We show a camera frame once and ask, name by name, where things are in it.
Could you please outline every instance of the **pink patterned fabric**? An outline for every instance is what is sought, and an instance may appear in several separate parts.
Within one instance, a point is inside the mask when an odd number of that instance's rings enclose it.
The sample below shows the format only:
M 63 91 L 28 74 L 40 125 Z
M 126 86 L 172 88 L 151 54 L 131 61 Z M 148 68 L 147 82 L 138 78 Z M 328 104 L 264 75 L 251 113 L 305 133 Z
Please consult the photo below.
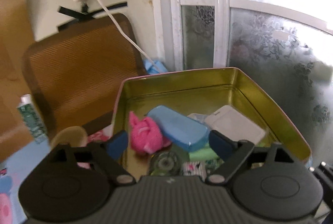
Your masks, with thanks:
M 0 194 L 0 224 L 12 224 L 13 214 L 9 197 L 5 193 Z
M 129 123 L 132 127 L 130 144 L 138 154 L 153 154 L 171 144 L 171 141 L 162 136 L 158 125 L 152 118 L 145 117 L 140 121 L 131 111 L 129 113 Z
M 88 136 L 88 143 L 90 143 L 92 141 L 107 141 L 108 139 L 109 139 L 109 137 L 104 135 L 103 130 L 100 130 L 100 131 Z

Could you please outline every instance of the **floral pattern glass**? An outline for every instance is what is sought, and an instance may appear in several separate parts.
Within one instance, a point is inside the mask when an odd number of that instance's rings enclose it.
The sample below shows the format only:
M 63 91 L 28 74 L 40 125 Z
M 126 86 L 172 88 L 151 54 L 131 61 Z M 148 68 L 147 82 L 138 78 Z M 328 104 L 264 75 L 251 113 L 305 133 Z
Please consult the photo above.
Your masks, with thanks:
M 333 36 L 285 18 L 231 9 L 229 66 L 259 84 L 310 144 L 333 161 Z
M 214 7 L 182 6 L 184 68 L 213 67 Z

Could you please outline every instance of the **blue gripper pad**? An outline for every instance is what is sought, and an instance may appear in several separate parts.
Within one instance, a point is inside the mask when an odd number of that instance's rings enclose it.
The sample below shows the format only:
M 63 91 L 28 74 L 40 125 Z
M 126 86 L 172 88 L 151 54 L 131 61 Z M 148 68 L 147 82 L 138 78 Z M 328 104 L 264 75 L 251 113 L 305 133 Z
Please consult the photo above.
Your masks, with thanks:
M 128 146 L 128 134 L 122 130 L 105 142 L 107 154 L 117 161 Z
M 147 116 L 157 123 L 165 137 L 187 152 L 197 151 L 208 142 L 209 129 L 204 124 L 170 108 L 157 106 Z

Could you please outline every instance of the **brown mesh chair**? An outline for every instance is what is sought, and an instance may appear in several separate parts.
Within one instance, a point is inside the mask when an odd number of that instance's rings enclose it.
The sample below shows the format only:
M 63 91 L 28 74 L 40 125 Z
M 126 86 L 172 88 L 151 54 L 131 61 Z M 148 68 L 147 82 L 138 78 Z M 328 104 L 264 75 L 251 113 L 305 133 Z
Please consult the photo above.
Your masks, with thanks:
M 126 16 L 114 17 L 135 41 Z M 109 17 L 74 24 L 33 44 L 22 68 L 50 139 L 69 126 L 83 125 L 92 134 L 110 124 L 121 82 L 146 74 L 139 52 Z

